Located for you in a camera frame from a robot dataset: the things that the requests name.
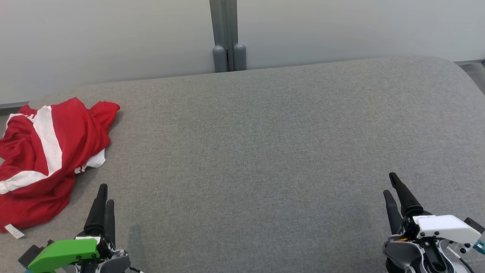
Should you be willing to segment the grey fabric sofa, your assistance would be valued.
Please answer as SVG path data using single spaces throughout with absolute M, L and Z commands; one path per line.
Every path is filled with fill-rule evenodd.
M 116 246 L 146 273 L 385 272 L 390 172 L 428 212 L 485 226 L 485 95 L 442 58 L 104 83 L 30 105 L 70 98 L 120 105 L 107 161 L 52 221 L 0 235 L 0 273 L 77 235 L 102 183 Z

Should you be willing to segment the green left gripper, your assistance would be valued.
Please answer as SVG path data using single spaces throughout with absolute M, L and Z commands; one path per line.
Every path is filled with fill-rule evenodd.
M 44 247 L 31 262 L 32 273 L 51 273 L 58 268 L 85 260 L 110 259 L 116 247 L 114 200 L 108 200 L 108 186 L 101 184 L 84 225 L 84 234 L 72 240 L 59 240 Z

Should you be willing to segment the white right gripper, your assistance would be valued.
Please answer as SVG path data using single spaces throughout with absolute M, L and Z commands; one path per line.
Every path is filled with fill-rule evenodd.
M 394 172 L 389 173 L 390 183 L 396 190 L 400 204 L 401 215 L 412 217 L 411 225 L 405 229 L 404 237 L 420 240 L 423 237 L 436 237 L 460 244 L 478 242 L 482 233 L 453 215 L 422 215 L 424 209 L 407 186 Z M 389 190 L 383 191 L 386 202 L 386 212 L 391 234 L 400 234 L 402 216 L 398 211 L 397 202 Z

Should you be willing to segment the grey partition post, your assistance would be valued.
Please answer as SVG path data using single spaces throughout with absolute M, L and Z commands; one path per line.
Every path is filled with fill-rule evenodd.
M 238 41 L 237 0 L 209 0 L 213 26 L 212 49 L 216 73 L 245 71 L 246 45 Z

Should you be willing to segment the red white-striped shorts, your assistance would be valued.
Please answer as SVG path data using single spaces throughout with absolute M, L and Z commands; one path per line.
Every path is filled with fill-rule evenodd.
M 25 105 L 10 115 L 0 139 L 0 194 L 45 194 L 66 177 L 102 166 L 119 110 L 113 102 L 86 108 L 71 98 L 38 110 Z

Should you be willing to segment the red numbered jersey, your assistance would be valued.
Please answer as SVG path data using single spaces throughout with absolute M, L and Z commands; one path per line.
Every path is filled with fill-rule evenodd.
M 22 229 L 52 220 L 68 205 L 76 174 L 88 167 L 98 168 L 105 161 L 105 150 L 101 150 L 76 168 L 63 163 L 48 175 L 21 171 L 0 180 L 0 234 L 9 232 L 19 238 Z

